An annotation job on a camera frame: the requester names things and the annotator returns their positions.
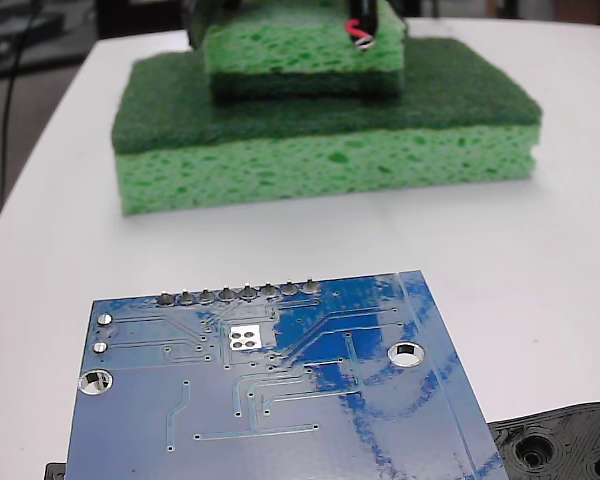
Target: stacked sponges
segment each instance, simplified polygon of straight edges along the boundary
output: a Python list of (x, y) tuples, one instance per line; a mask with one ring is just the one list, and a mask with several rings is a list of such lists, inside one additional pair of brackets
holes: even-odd
[[(521, 88), (457, 41), (405, 42), (388, 8), (358, 52), (340, 3), (246, 1), (204, 52), (138, 62), (113, 130), (123, 211), (530, 175), (541, 110)], [(303, 28), (332, 50), (296, 45)]]

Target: black 3d-printed part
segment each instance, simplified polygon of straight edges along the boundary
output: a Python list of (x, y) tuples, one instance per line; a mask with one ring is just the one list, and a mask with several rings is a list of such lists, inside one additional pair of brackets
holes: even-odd
[(49, 463), (44, 471), (44, 480), (64, 480), (66, 463)]
[(600, 403), (489, 425), (510, 480), (600, 480)]

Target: white table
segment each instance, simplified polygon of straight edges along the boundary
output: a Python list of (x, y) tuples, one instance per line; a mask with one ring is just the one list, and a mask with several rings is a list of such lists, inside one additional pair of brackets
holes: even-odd
[(600, 28), (413, 31), (465, 41), (542, 105), (532, 180), (122, 218), (109, 132), (132, 62), (186, 41), (97, 45), (0, 218), (0, 480), (65, 460), (98, 298), (422, 269), (488, 421), (600, 400)]

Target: black plastic part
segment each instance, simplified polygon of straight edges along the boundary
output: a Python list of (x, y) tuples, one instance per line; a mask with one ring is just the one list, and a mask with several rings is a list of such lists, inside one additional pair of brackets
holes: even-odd
[(44, 472), (44, 480), (64, 480), (67, 466), (64, 463), (50, 463)]
[(360, 21), (359, 30), (374, 36), (378, 31), (378, 0), (349, 0), (349, 17)]
[(510, 480), (600, 480), (600, 403), (489, 425)]

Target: red wire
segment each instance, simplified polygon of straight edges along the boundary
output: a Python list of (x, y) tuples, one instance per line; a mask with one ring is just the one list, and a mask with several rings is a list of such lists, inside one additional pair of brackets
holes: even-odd
[(358, 25), (360, 25), (360, 20), (354, 18), (354, 19), (349, 20), (345, 24), (344, 28), (347, 31), (347, 33), (349, 35), (351, 35), (352, 37), (365, 38), (365, 37), (371, 36), (367, 32), (363, 32), (362, 30), (357, 29), (356, 27)]

